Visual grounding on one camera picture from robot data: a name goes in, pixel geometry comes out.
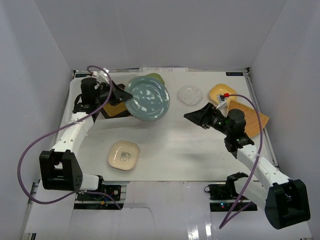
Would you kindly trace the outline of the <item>black square amber plate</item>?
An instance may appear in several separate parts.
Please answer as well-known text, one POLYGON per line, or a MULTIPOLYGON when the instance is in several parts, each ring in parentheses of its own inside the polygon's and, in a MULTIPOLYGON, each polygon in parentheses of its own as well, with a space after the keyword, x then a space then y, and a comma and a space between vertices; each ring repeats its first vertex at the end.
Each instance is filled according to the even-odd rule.
POLYGON ((103 108, 100 110, 97 116, 98 119, 105 120, 105 119, 125 118, 125 117, 132 116, 128 111, 128 109, 126 108, 126 105, 124 102, 120 102, 115 106, 111 105, 111 102, 114 99, 115 99, 115 96, 112 93, 107 104, 105 104, 103 108))

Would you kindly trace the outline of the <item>teal round plate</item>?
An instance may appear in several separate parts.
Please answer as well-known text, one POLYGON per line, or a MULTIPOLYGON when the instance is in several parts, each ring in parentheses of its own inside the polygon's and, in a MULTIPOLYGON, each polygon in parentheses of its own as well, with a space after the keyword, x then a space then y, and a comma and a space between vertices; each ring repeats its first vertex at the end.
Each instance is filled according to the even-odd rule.
POLYGON ((124 102, 127 110, 141 121, 157 121, 169 110, 169 92, 156 78, 137 76, 128 82, 124 90, 132 95, 131 99, 124 102))

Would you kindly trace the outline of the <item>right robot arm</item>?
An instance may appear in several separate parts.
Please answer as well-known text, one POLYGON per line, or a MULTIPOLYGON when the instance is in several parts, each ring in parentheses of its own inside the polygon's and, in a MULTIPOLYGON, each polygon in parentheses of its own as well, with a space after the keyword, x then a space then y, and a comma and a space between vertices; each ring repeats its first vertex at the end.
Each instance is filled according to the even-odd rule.
POLYGON ((234 108, 224 116, 213 104, 184 114, 184 118, 202 127, 214 128, 225 135, 226 149, 243 163, 258 182, 239 172, 226 180, 226 195, 236 200, 245 196, 264 210, 267 220, 277 230, 311 218, 306 185, 280 172, 269 160, 262 157, 254 142, 245 133, 245 114, 234 108))

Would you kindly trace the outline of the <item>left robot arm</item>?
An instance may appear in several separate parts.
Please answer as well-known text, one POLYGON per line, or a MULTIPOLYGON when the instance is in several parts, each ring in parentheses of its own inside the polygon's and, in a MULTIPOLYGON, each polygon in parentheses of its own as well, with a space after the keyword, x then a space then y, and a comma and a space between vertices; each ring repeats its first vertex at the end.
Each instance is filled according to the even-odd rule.
POLYGON ((82 172, 77 155, 101 106, 105 103, 116 106, 133 96, 125 91, 123 84, 98 82, 95 77, 82 79, 80 89, 81 93, 73 103, 71 126, 51 150, 44 150, 39 156, 42 185, 46 190, 88 191, 90 196, 99 200, 105 196, 106 187, 100 184, 100 176, 82 172))

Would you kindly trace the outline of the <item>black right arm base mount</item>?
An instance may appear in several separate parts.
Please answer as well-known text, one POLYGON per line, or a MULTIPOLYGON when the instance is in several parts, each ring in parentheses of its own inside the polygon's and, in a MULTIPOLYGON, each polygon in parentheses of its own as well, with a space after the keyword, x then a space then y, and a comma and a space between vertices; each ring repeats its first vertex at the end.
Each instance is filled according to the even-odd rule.
POLYGON ((209 194, 210 211, 213 212, 228 212, 236 198, 238 192, 235 190, 235 181, 248 178, 248 175, 243 172, 238 172, 229 175, 224 182, 208 184, 203 190, 209 194))

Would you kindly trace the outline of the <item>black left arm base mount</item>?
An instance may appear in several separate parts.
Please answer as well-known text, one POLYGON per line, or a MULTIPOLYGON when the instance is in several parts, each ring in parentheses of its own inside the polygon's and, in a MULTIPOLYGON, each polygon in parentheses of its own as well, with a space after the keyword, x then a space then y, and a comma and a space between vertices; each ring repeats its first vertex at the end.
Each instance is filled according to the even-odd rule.
POLYGON ((79 193, 74 202, 75 210, 121 210, 124 206, 121 197, 121 185, 103 184, 99 190, 102 194, 79 193))

